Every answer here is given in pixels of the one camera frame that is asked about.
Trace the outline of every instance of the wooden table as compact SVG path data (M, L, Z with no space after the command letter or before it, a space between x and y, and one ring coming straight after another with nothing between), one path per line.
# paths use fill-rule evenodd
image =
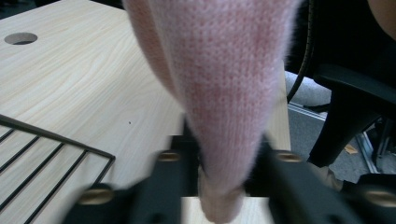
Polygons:
M20 32L38 39L19 46L3 41ZM105 182L127 187L146 176L150 155L166 149L168 136L180 132L182 109L150 71L125 11L64 0L0 21L0 35L0 114L115 155ZM279 77L268 133L274 148L290 149L284 76ZM0 127L0 135L5 130ZM11 140L18 141L0 145L0 162L31 138L13 134ZM39 141L12 172L0 175L0 195L18 186L54 146L50 140ZM0 223L23 222L26 211L37 206L78 155L71 147L64 150L0 215ZM90 184L105 162L97 156L87 158L35 223L59 222L74 193ZM234 223L270 222L263 201L247 199ZM196 198L183 202L185 223L207 223Z

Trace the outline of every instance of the black wire rack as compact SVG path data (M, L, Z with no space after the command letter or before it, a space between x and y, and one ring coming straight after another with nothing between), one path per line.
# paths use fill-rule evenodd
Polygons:
M13 191L9 194L3 202L0 202L0 216L2 212L5 210L7 206L9 206L13 200L21 194L23 190L37 177L40 172L42 172L46 166L59 154L59 152L65 148L65 146L73 146L77 147L81 150L80 155L78 158L71 164L68 168L66 173L62 176L62 178L56 183L56 185L50 190L44 200L39 204L39 206L34 209L32 214L26 219L24 223L31 223L35 220L37 215L44 209L44 207L51 201L51 199L56 195L56 193L61 189L64 183L68 180L68 178L74 173L74 171L79 167L80 164L84 161L89 153L101 156L103 158L108 159L105 167L102 169L99 176L96 177L93 184L100 183L102 179L105 177L107 171L110 169L111 165L114 163L116 157L104 152L102 150L86 146L81 144L80 142L74 141L72 139L63 137L56 133L51 133L46 130L37 128L35 126L20 122L15 119L11 119L9 117L0 115L0 126L8 127L9 130L0 136L0 144L9 138L12 134L16 131L23 132L23 133L31 133L34 134L35 137L29 141L24 147L22 147L15 155L13 155L10 159L8 159L4 164L0 165L0 175L3 175L4 172L9 170L8 168L11 167L18 159L20 159L26 151L28 151L40 138L48 138L58 142L58 146L52 150L52 152L44 159L34 170L32 173L28 175Z

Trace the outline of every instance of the person's arm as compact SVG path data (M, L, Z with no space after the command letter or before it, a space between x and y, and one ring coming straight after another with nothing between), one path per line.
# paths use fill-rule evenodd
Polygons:
M211 221L231 221L242 205L299 3L124 0L151 67L200 143L201 205Z
M396 0L368 0L368 3L382 30L396 40Z

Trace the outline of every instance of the black office chair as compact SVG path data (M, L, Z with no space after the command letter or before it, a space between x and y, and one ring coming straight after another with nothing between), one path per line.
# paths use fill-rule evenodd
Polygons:
M332 164L380 116L396 119L396 43L364 0L317 0L308 72L332 90L328 116L309 161Z

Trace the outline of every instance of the pink sleeve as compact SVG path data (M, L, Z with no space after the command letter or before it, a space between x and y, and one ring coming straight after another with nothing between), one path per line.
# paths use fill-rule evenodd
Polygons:
M151 67L200 142L207 195L240 189L272 110L300 1L124 1Z

